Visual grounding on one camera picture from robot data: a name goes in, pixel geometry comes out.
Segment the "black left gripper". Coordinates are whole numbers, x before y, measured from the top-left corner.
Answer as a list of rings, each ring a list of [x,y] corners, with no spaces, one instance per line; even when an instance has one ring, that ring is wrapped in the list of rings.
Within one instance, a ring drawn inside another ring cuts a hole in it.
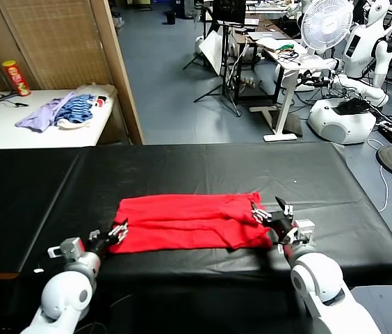
[[[126,218],[121,223],[115,224],[111,231],[96,229],[89,233],[85,250],[96,255],[105,255],[113,244],[120,244],[129,231],[129,220]]]

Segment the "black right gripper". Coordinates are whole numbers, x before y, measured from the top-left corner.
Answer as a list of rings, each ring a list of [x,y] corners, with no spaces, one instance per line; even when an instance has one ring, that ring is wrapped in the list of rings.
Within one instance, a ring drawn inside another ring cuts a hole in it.
[[[274,244],[293,244],[297,234],[297,228],[294,226],[293,206],[278,196],[275,200],[284,216],[272,217],[270,212],[259,208],[255,202],[251,202],[252,216],[257,223],[267,223],[270,228],[270,240]]]

